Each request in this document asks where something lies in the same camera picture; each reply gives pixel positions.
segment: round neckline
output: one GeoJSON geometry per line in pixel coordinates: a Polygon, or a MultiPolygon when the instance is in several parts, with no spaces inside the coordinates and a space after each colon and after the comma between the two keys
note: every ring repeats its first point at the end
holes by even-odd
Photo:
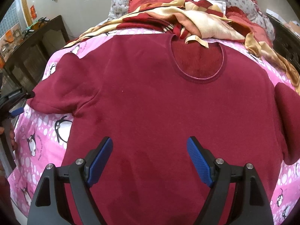
{"type": "Polygon", "coordinates": [[[179,67],[177,61],[176,61],[176,58],[174,57],[174,54],[172,52],[172,46],[171,46],[171,43],[172,43],[172,40],[173,38],[175,37],[176,35],[173,35],[171,38],[170,38],[170,41],[169,41],[169,44],[168,44],[168,54],[169,54],[169,59],[170,59],[170,62],[172,64],[172,66],[174,67],[175,71],[181,76],[183,77],[184,79],[188,80],[188,81],[191,81],[191,82],[194,82],[194,83],[210,83],[214,80],[217,80],[223,73],[224,69],[225,69],[225,66],[226,66],[226,63],[227,63],[227,57],[226,57],[226,53],[225,53],[225,50],[224,50],[224,47],[221,43],[219,42],[214,42],[214,43],[209,43],[209,44],[217,44],[220,48],[221,48],[221,51],[222,51],[222,63],[221,63],[221,66],[220,68],[218,69],[218,71],[211,77],[209,78],[196,78],[196,77],[193,77],[187,73],[185,73],[184,71],[182,71],[182,69],[179,67]]]}

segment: bed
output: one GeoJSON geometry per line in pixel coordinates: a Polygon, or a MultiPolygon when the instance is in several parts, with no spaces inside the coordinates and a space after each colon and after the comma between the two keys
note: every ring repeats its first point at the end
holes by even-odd
{"type": "MultiPolygon", "coordinates": [[[[112,0],[108,20],[116,19],[128,12],[129,0],[112,0]]],[[[237,6],[242,9],[248,19],[262,26],[269,36],[274,40],[275,33],[269,19],[264,16],[251,0],[219,0],[225,1],[227,6],[237,6]]],[[[55,71],[56,64],[60,58],[68,52],[75,53],[79,58],[85,56],[91,50],[110,40],[119,34],[152,34],[161,33],[148,29],[122,29],[111,31],[106,34],[93,37],[89,40],[57,51],[49,59],[43,79],[49,77],[55,71]]],[[[243,45],[239,43],[207,39],[208,43],[219,41],[227,46],[240,51],[251,58],[255,63],[264,68],[272,83],[285,83],[292,89],[293,86],[286,74],[276,67],[271,66],[264,59],[258,60],[247,53],[243,45]]],[[[61,166],[65,151],[68,147],[68,137],[72,125],[71,114],[50,114],[45,115],[34,111],[28,105],[20,116],[16,128],[16,141],[19,148],[16,152],[17,168],[8,178],[10,183],[11,198],[20,211],[28,216],[31,198],[35,192],[40,176],[48,163],[61,166]]],[[[278,183],[274,190],[270,206],[273,213],[274,223],[281,224],[288,216],[300,197],[300,160],[292,166],[281,164],[278,183]]]]}

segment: wooden furniture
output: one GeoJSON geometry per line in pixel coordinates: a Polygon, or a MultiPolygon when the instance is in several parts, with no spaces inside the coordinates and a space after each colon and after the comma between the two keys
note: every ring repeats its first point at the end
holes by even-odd
{"type": "Polygon", "coordinates": [[[275,29],[274,50],[285,57],[300,73],[300,38],[276,18],[268,15],[275,29]]]}
{"type": "Polygon", "coordinates": [[[14,84],[16,84],[16,86],[26,87],[25,85],[22,85],[20,81],[17,79],[17,77],[14,75],[13,70],[15,67],[19,68],[22,71],[22,73],[26,76],[26,78],[34,86],[38,84],[40,77],[34,77],[30,72],[30,67],[31,66],[34,67],[35,55],[31,55],[31,61],[29,62],[30,65],[29,67],[28,66],[26,67],[24,64],[24,61],[26,60],[24,58],[24,55],[28,53],[31,47],[37,45],[44,57],[44,61],[45,61],[44,66],[46,66],[47,61],[50,58],[50,55],[48,54],[44,44],[42,43],[42,39],[44,34],[49,30],[61,31],[65,42],[69,41],[69,36],[64,26],[64,22],[62,20],[61,15],[45,23],[44,26],[42,26],[41,28],[33,32],[28,37],[26,37],[26,39],[20,45],[18,45],[17,48],[12,52],[12,54],[4,64],[4,70],[6,71],[7,75],[11,78],[11,80],[14,82],[14,84]]]}

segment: hand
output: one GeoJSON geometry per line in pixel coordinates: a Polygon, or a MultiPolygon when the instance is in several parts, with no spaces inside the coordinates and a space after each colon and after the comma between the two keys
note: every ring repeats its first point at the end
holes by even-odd
{"type": "MultiPolygon", "coordinates": [[[[3,132],[4,132],[4,128],[0,127],[0,135],[3,134],[3,132]]],[[[18,148],[18,144],[17,144],[17,142],[15,142],[15,132],[14,132],[14,127],[13,127],[12,124],[10,125],[9,136],[10,136],[10,139],[11,139],[12,148],[15,151],[18,148]]],[[[4,168],[3,168],[1,162],[0,162],[0,171],[4,171],[4,168]]]]}

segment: blue textured pad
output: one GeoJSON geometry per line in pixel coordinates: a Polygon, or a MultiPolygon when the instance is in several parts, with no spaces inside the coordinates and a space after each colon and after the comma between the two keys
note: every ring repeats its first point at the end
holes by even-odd
{"type": "Polygon", "coordinates": [[[112,151],[113,141],[111,138],[109,138],[103,145],[102,149],[100,150],[100,152],[98,153],[98,155],[96,156],[95,160],[89,168],[88,180],[86,182],[89,188],[99,181],[99,178],[104,170],[104,167],[112,151]]]}
{"type": "Polygon", "coordinates": [[[214,182],[211,178],[210,167],[208,166],[192,138],[188,138],[187,140],[187,152],[192,159],[201,181],[211,187],[214,182]]]}
{"type": "Polygon", "coordinates": [[[22,114],[24,112],[24,108],[20,107],[14,111],[12,111],[10,114],[15,118],[16,116],[22,114]]]}

